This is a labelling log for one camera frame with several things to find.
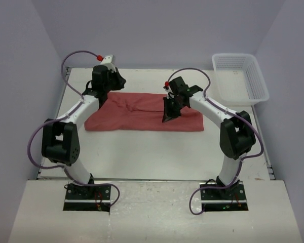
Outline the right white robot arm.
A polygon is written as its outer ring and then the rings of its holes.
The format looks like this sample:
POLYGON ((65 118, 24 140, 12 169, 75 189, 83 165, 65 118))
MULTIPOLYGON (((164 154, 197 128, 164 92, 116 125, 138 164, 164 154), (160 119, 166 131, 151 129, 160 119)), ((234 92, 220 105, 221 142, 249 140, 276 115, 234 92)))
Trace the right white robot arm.
POLYGON ((242 168, 242 159, 255 144, 255 132, 252 130, 247 112, 235 112, 203 94, 197 85, 189 87, 182 77, 165 82, 167 96, 163 98, 164 112, 162 122, 168 122, 181 116, 185 107, 196 110, 211 120, 219 128, 219 146, 224 155, 221 171, 216 184, 205 186, 204 190, 214 189, 216 194, 227 199, 234 193, 233 185, 238 180, 242 168))

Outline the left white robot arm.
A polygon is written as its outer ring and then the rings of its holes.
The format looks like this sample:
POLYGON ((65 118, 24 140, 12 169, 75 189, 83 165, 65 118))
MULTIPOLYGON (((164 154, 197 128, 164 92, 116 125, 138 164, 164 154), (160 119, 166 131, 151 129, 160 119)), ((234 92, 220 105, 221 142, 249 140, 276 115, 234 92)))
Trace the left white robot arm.
POLYGON ((42 156, 62 166, 77 187, 77 193, 84 199, 94 195, 95 186, 92 174, 79 159, 78 130, 104 105, 108 93, 123 89, 125 83, 117 68, 112 69, 106 64, 94 66, 92 79, 86 83, 82 98, 64 116, 46 120, 43 127, 42 156))

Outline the red t shirt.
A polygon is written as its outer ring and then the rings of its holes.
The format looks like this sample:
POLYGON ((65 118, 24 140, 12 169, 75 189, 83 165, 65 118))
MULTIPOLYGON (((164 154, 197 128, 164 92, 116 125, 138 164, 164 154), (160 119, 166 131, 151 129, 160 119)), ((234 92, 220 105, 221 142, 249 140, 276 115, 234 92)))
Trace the red t shirt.
POLYGON ((203 115, 185 107, 181 116, 162 122, 162 94, 110 92, 107 101, 84 123, 86 131, 115 130, 158 132, 202 132, 203 115))

